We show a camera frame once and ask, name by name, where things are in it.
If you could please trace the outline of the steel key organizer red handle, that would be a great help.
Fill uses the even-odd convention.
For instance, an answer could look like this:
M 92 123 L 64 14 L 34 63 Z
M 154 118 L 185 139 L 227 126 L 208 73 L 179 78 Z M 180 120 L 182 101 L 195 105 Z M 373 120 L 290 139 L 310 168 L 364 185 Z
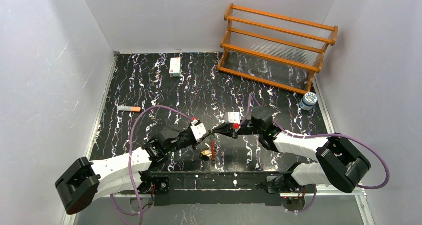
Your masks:
M 211 140 L 210 140 L 210 145 L 208 147 L 208 149 L 201 151 L 201 154 L 204 155 L 208 155 L 209 156 L 209 161 L 215 163 L 215 159 L 216 159 L 216 148 L 215 148 L 215 135 L 211 135 Z

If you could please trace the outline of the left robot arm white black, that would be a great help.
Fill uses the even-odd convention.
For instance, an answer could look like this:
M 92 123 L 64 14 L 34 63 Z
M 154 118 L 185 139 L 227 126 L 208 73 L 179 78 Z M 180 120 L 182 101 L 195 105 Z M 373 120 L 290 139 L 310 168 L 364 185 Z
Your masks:
M 171 152 L 196 147 L 209 134 L 201 123 L 185 130 L 169 125 L 132 153 L 103 160 L 76 159 L 55 182 L 66 213 L 78 213 L 104 195 L 137 189 L 146 181 L 142 172 L 165 163 Z

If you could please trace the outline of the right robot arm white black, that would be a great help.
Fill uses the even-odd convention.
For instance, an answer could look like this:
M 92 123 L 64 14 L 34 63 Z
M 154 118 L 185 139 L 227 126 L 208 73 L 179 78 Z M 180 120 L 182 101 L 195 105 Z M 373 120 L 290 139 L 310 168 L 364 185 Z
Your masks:
M 369 160 L 342 134 L 318 137 L 295 134 L 277 126 L 266 109 L 252 112 L 244 122 L 225 122 L 212 129 L 212 133 L 232 138 L 257 135 L 267 150 L 312 160 L 312 163 L 296 162 L 282 175 L 260 184 L 273 191 L 324 184 L 351 193 L 371 168 Z

